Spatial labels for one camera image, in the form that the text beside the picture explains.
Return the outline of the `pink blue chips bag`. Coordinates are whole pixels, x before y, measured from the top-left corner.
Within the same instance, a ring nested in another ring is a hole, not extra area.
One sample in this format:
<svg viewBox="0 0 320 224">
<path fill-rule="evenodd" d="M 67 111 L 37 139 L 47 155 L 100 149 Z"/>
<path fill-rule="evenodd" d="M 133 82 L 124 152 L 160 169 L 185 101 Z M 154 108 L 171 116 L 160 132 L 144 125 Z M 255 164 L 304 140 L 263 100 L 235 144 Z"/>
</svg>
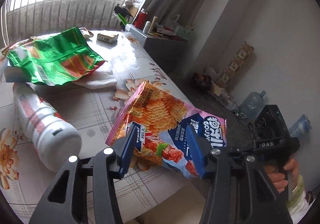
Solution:
<svg viewBox="0 0 320 224">
<path fill-rule="evenodd" d="M 126 89 L 117 89 L 114 100 L 122 101 L 114 126 L 106 139 L 111 146 L 125 137 L 131 125 L 138 126 L 134 154 L 153 164 L 172 167 L 185 177 L 197 175 L 186 140 L 188 125 L 213 148 L 227 144 L 227 121 L 184 102 L 159 82 L 127 80 Z"/>
</svg>

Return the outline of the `white yogurt drink bottle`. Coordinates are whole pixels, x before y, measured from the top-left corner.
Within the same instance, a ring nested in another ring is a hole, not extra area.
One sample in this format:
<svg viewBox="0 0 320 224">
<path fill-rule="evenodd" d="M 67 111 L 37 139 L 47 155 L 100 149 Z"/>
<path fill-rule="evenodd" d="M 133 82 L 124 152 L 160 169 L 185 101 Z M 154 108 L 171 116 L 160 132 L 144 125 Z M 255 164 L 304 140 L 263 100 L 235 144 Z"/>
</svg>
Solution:
<svg viewBox="0 0 320 224">
<path fill-rule="evenodd" d="M 13 93 L 24 135 L 35 147 L 44 166 L 58 172 L 70 156 L 79 155 L 82 146 L 79 132 L 29 84 L 15 83 Z"/>
</svg>

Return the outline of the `white tissue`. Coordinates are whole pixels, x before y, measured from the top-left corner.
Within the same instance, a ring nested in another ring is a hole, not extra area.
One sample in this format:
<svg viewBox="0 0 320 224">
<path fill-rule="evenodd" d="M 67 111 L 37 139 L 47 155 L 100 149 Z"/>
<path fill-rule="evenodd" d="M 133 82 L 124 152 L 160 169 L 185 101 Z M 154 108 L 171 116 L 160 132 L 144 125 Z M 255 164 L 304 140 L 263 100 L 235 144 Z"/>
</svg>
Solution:
<svg viewBox="0 0 320 224">
<path fill-rule="evenodd" d="M 116 86 L 117 79 L 114 77 L 112 68 L 111 63 L 104 62 L 95 71 L 83 76 L 79 80 L 73 81 L 73 83 L 90 90 Z"/>
</svg>

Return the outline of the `large water jug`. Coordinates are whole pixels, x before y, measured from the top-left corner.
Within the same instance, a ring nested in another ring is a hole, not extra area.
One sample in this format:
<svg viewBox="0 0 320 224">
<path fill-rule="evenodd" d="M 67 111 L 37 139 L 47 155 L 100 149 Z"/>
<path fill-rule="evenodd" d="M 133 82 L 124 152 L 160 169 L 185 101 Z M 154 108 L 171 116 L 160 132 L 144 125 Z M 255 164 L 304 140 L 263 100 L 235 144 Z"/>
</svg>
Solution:
<svg viewBox="0 0 320 224">
<path fill-rule="evenodd" d="M 245 124 L 254 120 L 263 110 L 265 95 L 266 91 L 262 91 L 261 93 L 251 92 L 238 107 L 239 117 Z"/>
</svg>

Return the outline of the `floral plastic tablecloth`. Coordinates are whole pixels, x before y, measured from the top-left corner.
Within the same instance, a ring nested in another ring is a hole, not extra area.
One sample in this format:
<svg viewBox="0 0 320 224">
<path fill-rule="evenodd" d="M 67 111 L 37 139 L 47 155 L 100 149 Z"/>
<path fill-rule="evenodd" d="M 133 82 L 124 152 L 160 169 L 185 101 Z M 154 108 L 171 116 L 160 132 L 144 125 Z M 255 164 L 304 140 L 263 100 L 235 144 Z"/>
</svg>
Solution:
<svg viewBox="0 0 320 224">
<path fill-rule="evenodd" d="M 106 60 L 118 88 L 126 89 L 128 80 L 144 79 L 187 101 L 185 94 L 163 71 L 163 66 L 158 65 L 130 33 L 120 33 L 115 44 L 92 39 L 88 45 Z M 13 168 L 19 177 L 15 180 L 3 177 L 1 185 L 8 185 L 8 189 L 2 190 L 2 194 L 18 218 L 28 223 L 55 174 L 42 164 L 33 144 L 21 131 L 12 87 L 11 83 L 1 82 L 1 138 L 15 152 Z M 78 130 L 82 139 L 80 158 L 94 156 L 105 147 L 122 106 L 113 99 L 115 87 L 90 90 L 68 83 L 57 87 L 35 85 L 34 90 Z M 161 166 L 146 171 L 130 168 L 122 180 L 115 182 L 123 220 L 142 215 L 189 184 L 190 181 L 176 170 Z"/>
</svg>

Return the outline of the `patterned cardboard roll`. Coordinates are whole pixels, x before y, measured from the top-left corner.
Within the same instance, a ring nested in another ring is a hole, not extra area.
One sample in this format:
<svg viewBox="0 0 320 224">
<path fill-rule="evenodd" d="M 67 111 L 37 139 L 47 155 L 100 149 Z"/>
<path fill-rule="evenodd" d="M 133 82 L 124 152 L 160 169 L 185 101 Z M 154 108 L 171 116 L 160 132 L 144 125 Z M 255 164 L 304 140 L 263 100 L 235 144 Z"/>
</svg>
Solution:
<svg viewBox="0 0 320 224">
<path fill-rule="evenodd" d="M 254 48 L 250 44 L 244 42 L 228 66 L 220 74 L 216 84 L 221 88 L 225 88 L 238 73 L 253 51 Z"/>
</svg>

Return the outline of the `grey low cabinet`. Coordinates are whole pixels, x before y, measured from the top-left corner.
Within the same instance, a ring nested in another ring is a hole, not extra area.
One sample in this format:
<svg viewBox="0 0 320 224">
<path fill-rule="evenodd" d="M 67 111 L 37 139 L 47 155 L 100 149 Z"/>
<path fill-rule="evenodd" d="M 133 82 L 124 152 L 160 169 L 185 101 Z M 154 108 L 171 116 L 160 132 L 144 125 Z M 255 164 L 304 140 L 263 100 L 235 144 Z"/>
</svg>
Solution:
<svg viewBox="0 0 320 224">
<path fill-rule="evenodd" d="M 144 34 L 141 29 L 137 29 L 132 24 L 127 24 L 125 31 L 130 32 L 139 41 L 140 45 L 166 73 L 172 73 L 177 69 L 180 58 L 187 50 L 187 41 Z"/>
</svg>

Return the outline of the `small gold tissue pack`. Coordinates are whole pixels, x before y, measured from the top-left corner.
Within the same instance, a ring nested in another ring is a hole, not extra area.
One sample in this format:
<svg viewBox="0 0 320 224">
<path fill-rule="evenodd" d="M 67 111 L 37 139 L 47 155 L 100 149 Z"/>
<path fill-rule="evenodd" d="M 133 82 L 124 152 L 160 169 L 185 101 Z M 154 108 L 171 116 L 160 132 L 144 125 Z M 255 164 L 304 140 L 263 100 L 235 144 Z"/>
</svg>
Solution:
<svg viewBox="0 0 320 224">
<path fill-rule="evenodd" d="M 97 40 L 111 44 L 118 40 L 118 36 L 119 35 L 117 33 L 103 32 L 97 34 Z"/>
</svg>

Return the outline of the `green snack bag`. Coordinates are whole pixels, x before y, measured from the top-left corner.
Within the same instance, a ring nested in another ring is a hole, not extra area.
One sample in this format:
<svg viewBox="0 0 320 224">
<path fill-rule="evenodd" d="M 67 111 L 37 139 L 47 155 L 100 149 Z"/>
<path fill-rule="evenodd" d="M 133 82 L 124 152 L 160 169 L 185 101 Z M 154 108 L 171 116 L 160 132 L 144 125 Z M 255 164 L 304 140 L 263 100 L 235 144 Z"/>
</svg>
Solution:
<svg viewBox="0 0 320 224">
<path fill-rule="evenodd" d="M 10 67 L 21 76 L 9 82 L 61 86 L 93 73 L 105 60 L 87 44 L 78 27 L 54 36 L 30 37 L 4 51 Z"/>
</svg>

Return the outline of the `white plastic basket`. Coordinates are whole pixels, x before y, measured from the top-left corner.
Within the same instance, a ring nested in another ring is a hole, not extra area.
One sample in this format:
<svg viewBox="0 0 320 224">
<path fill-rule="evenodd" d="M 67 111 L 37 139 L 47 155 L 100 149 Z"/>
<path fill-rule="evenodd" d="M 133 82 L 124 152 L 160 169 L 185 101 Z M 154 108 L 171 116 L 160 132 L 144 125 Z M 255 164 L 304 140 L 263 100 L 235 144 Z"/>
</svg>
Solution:
<svg viewBox="0 0 320 224">
<path fill-rule="evenodd" d="M 181 25 L 176 26 L 174 29 L 175 36 L 186 41 L 189 39 L 191 32 L 191 29 L 186 29 Z"/>
</svg>

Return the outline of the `small white bottle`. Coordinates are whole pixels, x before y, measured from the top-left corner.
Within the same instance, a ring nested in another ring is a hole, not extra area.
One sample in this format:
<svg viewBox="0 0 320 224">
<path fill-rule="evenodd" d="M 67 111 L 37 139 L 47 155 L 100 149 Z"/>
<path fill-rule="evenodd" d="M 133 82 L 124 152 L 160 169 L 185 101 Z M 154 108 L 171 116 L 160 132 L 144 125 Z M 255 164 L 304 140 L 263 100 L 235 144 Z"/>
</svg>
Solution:
<svg viewBox="0 0 320 224">
<path fill-rule="evenodd" d="M 143 28 L 143 33 L 148 33 L 149 29 L 150 29 L 150 25 L 151 22 L 150 21 L 146 21 L 144 28 Z"/>
</svg>

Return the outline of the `red thermos bottle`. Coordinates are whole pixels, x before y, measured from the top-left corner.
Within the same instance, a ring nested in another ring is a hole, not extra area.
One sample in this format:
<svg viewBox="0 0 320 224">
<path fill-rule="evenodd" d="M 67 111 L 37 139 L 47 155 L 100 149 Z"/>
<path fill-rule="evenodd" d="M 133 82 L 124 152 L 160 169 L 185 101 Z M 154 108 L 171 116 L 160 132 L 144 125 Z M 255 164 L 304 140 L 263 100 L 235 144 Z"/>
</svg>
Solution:
<svg viewBox="0 0 320 224">
<path fill-rule="evenodd" d="M 148 9 L 142 8 L 142 10 L 139 12 L 136 21 L 134 23 L 135 28 L 137 29 L 143 29 L 144 24 L 148 17 Z"/>
</svg>

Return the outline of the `green black folding rack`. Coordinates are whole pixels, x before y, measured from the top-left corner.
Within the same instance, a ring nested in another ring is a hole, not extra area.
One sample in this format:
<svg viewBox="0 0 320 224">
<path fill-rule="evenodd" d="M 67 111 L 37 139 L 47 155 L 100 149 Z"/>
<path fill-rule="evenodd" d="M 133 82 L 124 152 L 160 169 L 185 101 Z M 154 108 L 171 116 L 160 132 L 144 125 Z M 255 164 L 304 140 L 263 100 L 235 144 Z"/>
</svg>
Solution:
<svg viewBox="0 0 320 224">
<path fill-rule="evenodd" d="M 121 7 L 119 4 L 114 7 L 113 12 L 116 15 L 117 20 L 120 22 L 120 27 L 125 30 L 125 26 L 130 24 L 130 18 L 133 16 L 127 9 Z"/>
</svg>

